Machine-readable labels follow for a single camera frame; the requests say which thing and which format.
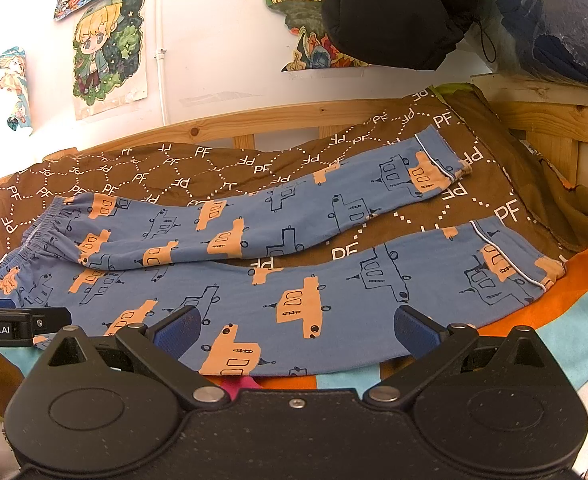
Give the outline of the anime girl wall poster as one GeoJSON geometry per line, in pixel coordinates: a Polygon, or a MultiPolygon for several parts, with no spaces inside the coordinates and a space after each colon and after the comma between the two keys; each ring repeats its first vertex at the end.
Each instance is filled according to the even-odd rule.
{"type": "Polygon", "coordinates": [[[97,0],[72,36],[74,118],[141,101],[147,96],[145,0],[97,0]]]}

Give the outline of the black padded jacket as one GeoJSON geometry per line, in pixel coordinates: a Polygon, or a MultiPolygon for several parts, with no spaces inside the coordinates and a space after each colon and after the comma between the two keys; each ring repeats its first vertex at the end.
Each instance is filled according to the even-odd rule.
{"type": "Polygon", "coordinates": [[[437,70],[473,24],[480,0],[321,0],[338,51],[369,64],[437,70]]]}

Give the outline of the blue patterned pajama pants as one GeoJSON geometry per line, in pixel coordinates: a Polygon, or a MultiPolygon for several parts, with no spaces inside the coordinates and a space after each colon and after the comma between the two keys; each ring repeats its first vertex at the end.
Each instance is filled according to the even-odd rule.
{"type": "Polygon", "coordinates": [[[434,128],[282,186],[196,206],[59,197],[0,264],[0,298],[64,307],[85,333],[154,325],[195,307],[179,361],[206,376],[325,374],[404,356],[395,313],[486,325],[564,273],[498,218],[387,240],[331,262],[277,265],[375,217],[432,200],[465,174],[434,128]]]}

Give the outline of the orange and teal bedsheet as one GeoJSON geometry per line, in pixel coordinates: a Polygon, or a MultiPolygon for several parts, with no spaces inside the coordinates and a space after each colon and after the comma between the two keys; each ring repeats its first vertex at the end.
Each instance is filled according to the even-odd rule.
{"type": "MultiPolygon", "coordinates": [[[[566,274],[544,296],[495,323],[480,327],[478,333],[483,336],[506,336],[516,325],[544,327],[571,310],[587,292],[588,249],[567,261],[566,274]]],[[[19,368],[0,353],[0,419],[23,379],[19,368]]]]}

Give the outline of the brown PF patterned blanket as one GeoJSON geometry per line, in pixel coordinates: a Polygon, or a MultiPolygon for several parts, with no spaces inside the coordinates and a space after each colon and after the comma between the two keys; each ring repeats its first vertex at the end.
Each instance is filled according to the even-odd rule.
{"type": "Polygon", "coordinates": [[[162,138],[40,162],[0,186],[0,261],[57,196],[102,193],[158,205],[194,205],[282,186],[431,126],[471,166],[468,176],[435,200],[384,214],[307,252],[299,249],[296,235],[282,235],[277,247],[291,250],[287,262],[337,259],[397,235],[489,214],[551,257],[588,248],[588,186],[568,183],[546,155],[516,140],[480,89],[443,84],[377,106],[362,122],[284,151],[208,148],[162,138]]]}

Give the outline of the small left wall poster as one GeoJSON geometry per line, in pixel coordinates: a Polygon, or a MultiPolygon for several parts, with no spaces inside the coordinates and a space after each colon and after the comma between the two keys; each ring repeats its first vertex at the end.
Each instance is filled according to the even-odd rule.
{"type": "Polygon", "coordinates": [[[11,47],[0,54],[0,125],[32,133],[27,63],[24,49],[11,47]]]}

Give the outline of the colourful landscape wall poster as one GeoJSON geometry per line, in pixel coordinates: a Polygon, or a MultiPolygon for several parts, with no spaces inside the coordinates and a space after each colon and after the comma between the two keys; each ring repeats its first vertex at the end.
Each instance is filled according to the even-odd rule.
{"type": "Polygon", "coordinates": [[[270,10],[284,16],[286,27],[296,37],[293,57],[283,72],[367,66],[334,46],[322,23],[321,0],[265,1],[270,10]]]}

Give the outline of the wooden bed frame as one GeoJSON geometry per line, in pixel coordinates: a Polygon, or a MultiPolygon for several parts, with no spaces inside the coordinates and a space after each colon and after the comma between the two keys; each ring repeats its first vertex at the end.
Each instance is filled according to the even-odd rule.
{"type": "MultiPolygon", "coordinates": [[[[472,78],[503,125],[525,134],[571,183],[578,181],[579,151],[588,145],[588,88],[499,74],[472,78]]],[[[279,105],[208,116],[162,126],[82,151],[133,148],[155,142],[203,144],[230,139],[236,148],[253,148],[255,136],[314,128],[321,138],[364,122],[393,99],[361,99],[279,105]]]]}

